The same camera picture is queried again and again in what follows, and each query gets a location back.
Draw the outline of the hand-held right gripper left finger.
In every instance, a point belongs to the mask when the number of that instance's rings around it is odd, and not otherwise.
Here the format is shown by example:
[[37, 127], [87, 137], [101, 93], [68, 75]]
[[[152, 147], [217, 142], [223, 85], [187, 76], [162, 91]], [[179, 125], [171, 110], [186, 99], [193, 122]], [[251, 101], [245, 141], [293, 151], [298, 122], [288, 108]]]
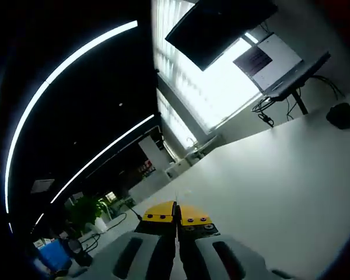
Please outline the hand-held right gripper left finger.
[[169, 279], [175, 256], [175, 201], [149, 208], [135, 230], [122, 234], [94, 257], [85, 279]]

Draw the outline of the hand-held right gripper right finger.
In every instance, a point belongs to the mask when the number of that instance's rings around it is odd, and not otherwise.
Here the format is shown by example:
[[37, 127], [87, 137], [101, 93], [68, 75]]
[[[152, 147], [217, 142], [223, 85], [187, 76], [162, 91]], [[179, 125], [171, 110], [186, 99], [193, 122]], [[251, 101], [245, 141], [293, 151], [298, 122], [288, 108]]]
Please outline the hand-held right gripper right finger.
[[188, 279], [282, 279], [264, 258], [220, 234], [210, 217], [193, 206], [176, 207], [179, 253]]

